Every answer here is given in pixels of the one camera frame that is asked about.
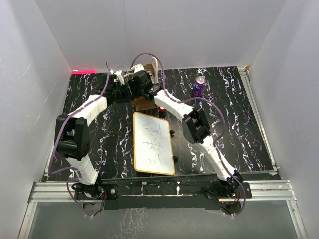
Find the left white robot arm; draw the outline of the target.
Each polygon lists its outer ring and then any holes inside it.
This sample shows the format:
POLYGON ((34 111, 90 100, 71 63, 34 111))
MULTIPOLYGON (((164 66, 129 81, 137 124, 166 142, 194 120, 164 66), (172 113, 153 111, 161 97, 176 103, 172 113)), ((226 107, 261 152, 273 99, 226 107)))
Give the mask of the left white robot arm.
POLYGON ((85 192, 93 199, 102 195, 103 186, 97 183, 98 172, 89 157, 89 125, 110 104, 128 99, 125 83, 130 76, 132 73, 123 71, 106 73, 105 79, 93 88, 80 107, 56 119, 53 151, 66 159, 69 169, 75 172, 81 184, 86 185, 85 192))

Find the purple fanta can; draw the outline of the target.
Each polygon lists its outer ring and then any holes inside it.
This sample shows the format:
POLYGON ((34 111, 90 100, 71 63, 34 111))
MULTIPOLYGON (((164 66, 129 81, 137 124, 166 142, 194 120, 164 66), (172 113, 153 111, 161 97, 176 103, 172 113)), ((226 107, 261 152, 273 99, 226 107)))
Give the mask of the purple fanta can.
POLYGON ((192 86, 192 94, 194 97, 201 97, 206 87, 206 79, 203 76, 197 76, 192 86))

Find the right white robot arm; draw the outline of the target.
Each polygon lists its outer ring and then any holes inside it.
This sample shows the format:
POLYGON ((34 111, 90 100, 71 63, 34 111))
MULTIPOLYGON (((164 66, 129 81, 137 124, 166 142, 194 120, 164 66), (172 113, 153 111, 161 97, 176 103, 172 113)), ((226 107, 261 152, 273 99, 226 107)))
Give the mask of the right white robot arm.
POLYGON ((224 135, 226 125, 221 110, 215 104, 201 97, 181 101, 168 92, 165 82, 153 83, 149 74, 144 70, 135 72, 125 82, 125 85, 128 96, 132 99, 144 97, 155 105, 165 108, 182 122, 184 138, 194 144, 213 166, 225 196, 232 198, 240 192, 243 178, 239 170, 225 159, 217 147, 217 141, 224 135), (217 110, 223 123, 220 137, 213 138, 211 135, 210 124, 203 108, 194 108, 186 104, 194 100, 205 101, 217 110))

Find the brown canvas bag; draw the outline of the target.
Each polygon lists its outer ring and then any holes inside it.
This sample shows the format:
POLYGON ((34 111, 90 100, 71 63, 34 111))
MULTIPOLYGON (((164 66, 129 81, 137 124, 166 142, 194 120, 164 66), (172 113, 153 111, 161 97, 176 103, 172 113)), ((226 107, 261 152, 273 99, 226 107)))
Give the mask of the brown canvas bag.
MULTIPOLYGON (((159 60, 155 57, 151 57, 151 62, 143 65, 144 71, 146 71, 153 83, 159 83, 159 60)), ((131 78, 133 72, 128 71, 124 75, 124 81, 127 83, 128 79, 131 78)), ((156 109, 157 105, 153 102, 153 100, 146 100, 144 97, 138 97, 132 101, 132 104, 136 107, 136 111, 144 111, 144 110, 151 110, 156 109)))

